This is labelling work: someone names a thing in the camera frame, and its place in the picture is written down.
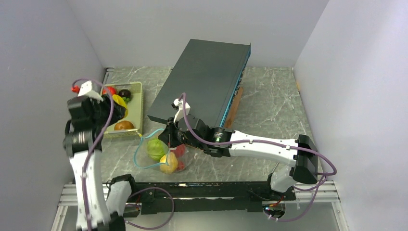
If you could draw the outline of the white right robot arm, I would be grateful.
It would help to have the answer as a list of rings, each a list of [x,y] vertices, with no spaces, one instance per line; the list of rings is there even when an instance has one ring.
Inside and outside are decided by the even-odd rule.
[[[169,119],[158,139],[170,148],[184,144],[212,157],[245,156],[283,164],[283,169],[272,173],[265,186],[266,196],[271,200],[278,199],[296,183],[318,182],[318,150],[307,135],[301,134],[297,139],[264,138],[229,128],[210,127],[188,115],[178,122]]]

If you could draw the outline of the brown kiwi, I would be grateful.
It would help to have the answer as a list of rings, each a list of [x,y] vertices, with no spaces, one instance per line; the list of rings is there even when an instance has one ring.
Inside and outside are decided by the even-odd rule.
[[[134,125],[127,120],[122,120],[118,123],[115,124],[114,126],[114,130],[118,131],[118,130],[128,130],[128,129],[134,129]]]

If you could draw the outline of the orange carrot piece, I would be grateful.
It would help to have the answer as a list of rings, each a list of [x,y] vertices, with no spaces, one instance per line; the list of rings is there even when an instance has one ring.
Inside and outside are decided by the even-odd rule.
[[[185,164],[183,161],[179,160],[178,161],[178,167],[177,167],[177,171],[182,171],[185,168]]]

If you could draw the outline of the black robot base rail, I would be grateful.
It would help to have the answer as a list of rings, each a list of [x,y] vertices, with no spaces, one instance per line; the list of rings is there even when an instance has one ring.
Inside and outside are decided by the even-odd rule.
[[[137,182],[127,201],[141,205],[143,215],[164,212],[262,212],[267,202],[294,201],[294,188],[271,190],[268,181]]]

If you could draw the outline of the yellow lemon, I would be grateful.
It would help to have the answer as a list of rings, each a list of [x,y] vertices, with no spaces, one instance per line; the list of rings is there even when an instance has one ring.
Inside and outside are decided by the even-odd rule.
[[[173,152],[170,152],[167,155],[162,156],[160,159],[161,165],[159,166],[160,171],[165,174],[172,174],[178,168],[178,159]]]

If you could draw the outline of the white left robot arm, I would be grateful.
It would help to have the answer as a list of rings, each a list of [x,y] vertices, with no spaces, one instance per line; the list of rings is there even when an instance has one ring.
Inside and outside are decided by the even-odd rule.
[[[63,148],[72,167],[77,196],[77,231],[124,231],[126,202],[134,201],[138,188],[131,175],[112,181],[113,196],[105,199],[101,176],[104,131],[125,117],[125,106],[110,96],[99,99],[76,96],[67,102],[71,119],[64,129]]]

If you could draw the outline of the green cabbage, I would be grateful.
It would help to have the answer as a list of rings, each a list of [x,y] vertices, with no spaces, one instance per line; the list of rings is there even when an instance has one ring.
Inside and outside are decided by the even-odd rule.
[[[160,161],[162,156],[167,155],[169,148],[159,139],[152,139],[147,142],[147,153],[155,161]]]

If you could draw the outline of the clear zip bag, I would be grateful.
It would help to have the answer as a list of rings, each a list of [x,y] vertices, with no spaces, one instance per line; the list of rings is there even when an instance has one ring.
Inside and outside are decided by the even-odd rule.
[[[140,135],[133,164],[140,169],[156,170],[168,175],[185,170],[193,161],[194,151],[184,144],[169,148],[158,139],[162,131],[164,130],[159,128],[148,135]]]

